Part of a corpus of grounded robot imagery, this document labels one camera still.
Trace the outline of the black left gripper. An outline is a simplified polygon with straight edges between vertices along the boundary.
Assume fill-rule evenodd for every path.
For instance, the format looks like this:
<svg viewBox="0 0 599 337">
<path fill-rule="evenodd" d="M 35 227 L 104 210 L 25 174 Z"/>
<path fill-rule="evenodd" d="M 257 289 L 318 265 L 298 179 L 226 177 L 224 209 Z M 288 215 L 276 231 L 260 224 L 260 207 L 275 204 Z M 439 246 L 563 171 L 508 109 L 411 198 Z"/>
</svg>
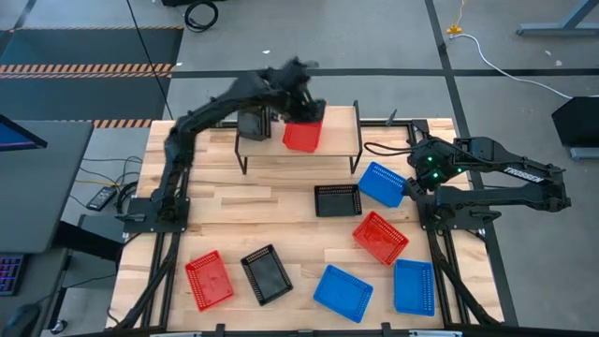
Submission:
<svg viewBox="0 0 599 337">
<path fill-rule="evenodd" d="M 287 123 L 318 123 L 324 118 L 327 101 L 313 98 L 308 89 L 310 65 L 298 56 L 287 60 L 280 68 L 270 70 L 270 85 L 284 93 L 284 120 Z"/>
</svg>

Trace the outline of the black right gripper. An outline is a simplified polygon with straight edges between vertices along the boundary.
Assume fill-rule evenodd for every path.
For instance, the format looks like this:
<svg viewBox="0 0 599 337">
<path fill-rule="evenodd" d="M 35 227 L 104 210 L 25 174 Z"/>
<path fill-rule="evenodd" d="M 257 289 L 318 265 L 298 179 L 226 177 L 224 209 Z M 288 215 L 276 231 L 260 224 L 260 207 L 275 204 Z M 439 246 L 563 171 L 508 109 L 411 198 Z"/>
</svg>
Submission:
<svg viewBox="0 0 599 337">
<path fill-rule="evenodd" d="M 415 169 L 416 177 L 403 183 L 409 189 L 413 201 L 425 195 L 426 190 L 434 190 L 442 183 L 461 174 L 461 167 L 455 162 L 458 152 L 455 146 L 441 139 L 423 139 L 408 155 L 408 164 Z"/>
</svg>

